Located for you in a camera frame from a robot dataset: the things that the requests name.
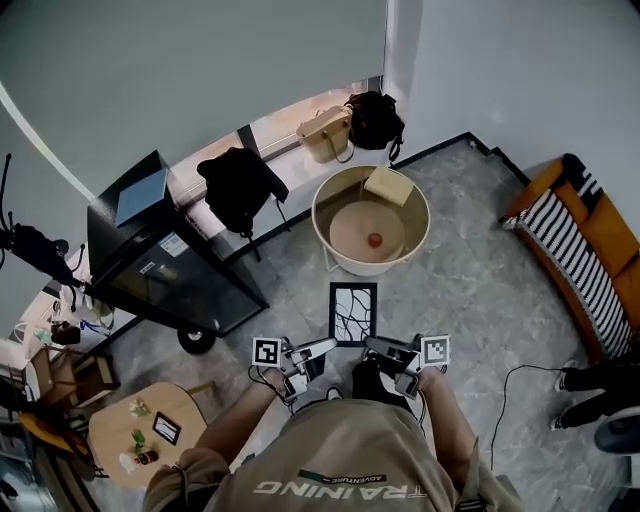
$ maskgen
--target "hand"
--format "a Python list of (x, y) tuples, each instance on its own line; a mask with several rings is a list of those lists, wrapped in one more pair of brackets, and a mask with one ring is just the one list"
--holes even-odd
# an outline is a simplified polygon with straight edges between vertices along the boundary
[(276, 370), (275, 368), (269, 368), (267, 371), (262, 373), (262, 376), (264, 377), (264, 380), (278, 390), (278, 393), (281, 395), (286, 393), (286, 388), (284, 387), (284, 375), (282, 375), (281, 371)]
[(426, 393), (431, 385), (443, 379), (443, 375), (435, 366), (425, 366), (418, 373), (418, 389)]

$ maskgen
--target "red ball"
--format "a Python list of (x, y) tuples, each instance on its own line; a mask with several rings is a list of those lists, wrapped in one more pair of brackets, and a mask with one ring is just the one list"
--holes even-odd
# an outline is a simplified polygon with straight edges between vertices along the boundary
[(367, 242), (369, 242), (369, 246), (377, 249), (382, 245), (382, 236), (380, 233), (371, 233), (367, 238)]

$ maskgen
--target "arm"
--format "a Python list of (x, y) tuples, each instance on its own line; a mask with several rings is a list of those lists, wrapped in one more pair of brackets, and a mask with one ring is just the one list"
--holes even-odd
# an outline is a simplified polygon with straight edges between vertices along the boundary
[[(284, 392), (284, 381), (280, 372), (267, 370), (264, 377), (279, 393)], [(230, 465), (274, 398), (276, 395), (269, 387), (252, 382), (240, 398), (206, 428), (198, 439), (196, 448), (211, 448)]]
[(438, 462), (453, 483), (462, 487), (467, 478), (476, 436), (444, 375), (433, 367), (427, 367), (418, 374), (418, 381), (429, 409)]

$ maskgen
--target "marble floor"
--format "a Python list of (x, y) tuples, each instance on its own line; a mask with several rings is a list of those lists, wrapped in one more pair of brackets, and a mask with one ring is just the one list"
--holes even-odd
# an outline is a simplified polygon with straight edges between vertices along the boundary
[[(497, 226), (497, 218), (522, 189), (498, 159), (486, 159), (460, 142), (401, 171), (428, 198), (431, 230), (426, 246), (409, 263), (368, 279), (378, 283), (378, 334), (407, 341), (417, 332), (451, 335), (447, 378), (488, 460), (508, 370), (523, 363), (558, 367), (571, 356), (584, 363), (579, 333), (534, 257)], [(329, 283), (364, 279), (340, 269), (327, 273), (310, 220), (260, 251), (261, 263), (251, 255), (242, 262), (270, 309), (200, 356), (185, 353), (175, 331), (140, 323), (107, 350), (122, 385), (105, 402), (161, 380), (185, 388), (213, 381), (211, 390), (195, 397), (211, 420), (247, 385), (253, 336), (287, 336), (296, 344), (326, 336)], [(332, 383), (348, 394), (350, 371), (360, 354), (348, 348), (332, 351), (325, 374), (300, 403), (322, 397)], [(495, 444), (495, 471), (509, 476), (528, 511), (606, 511), (626, 466), (594, 447), (593, 425), (549, 431), (552, 416), (589, 396), (556, 394), (554, 378), (551, 372), (529, 369), (511, 376)], [(287, 414), (274, 402), (239, 460), (273, 439)], [(139, 510), (144, 495), (109, 480), (93, 482), (89, 489), (102, 510)]]

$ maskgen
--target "small picture frame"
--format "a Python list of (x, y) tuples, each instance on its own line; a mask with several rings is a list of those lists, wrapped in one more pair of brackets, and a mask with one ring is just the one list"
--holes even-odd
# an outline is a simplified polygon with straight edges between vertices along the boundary
[(377, 283), (336, 283), (329, 290), (329, 336), (339, 347), (362, 347), (376, 335)]
[(173, 446), (178, 443), (178, 436), (180, 436), (181, 430), (181, 427), (161, 412), (156, 414), (156, 419), (153, 421), (153, 431), (166, 441), (169, 441)]

